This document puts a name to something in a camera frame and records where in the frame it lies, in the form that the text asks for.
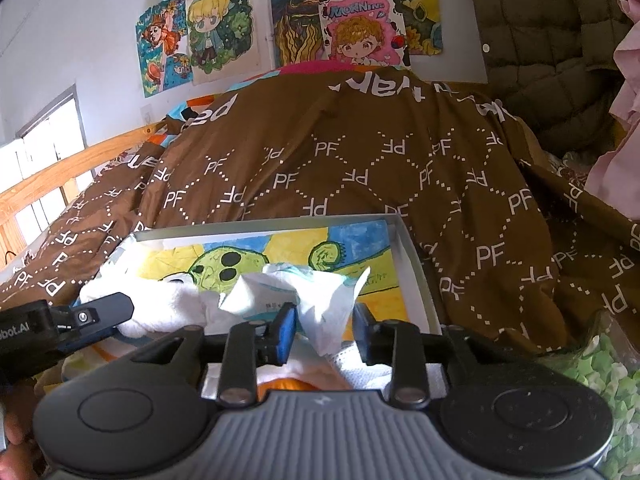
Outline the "person's left hand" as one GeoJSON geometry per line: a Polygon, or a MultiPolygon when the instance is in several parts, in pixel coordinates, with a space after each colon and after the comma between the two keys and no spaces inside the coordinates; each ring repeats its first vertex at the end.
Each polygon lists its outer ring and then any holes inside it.
{"type": "Polygon", "coordinates": [[[32,432],[38,398],[32,379],[12,387],[1,388],[1,478],[10,480],[38,479],[36,461],[41,453],[38,444],[29,437],[32,432]]]}

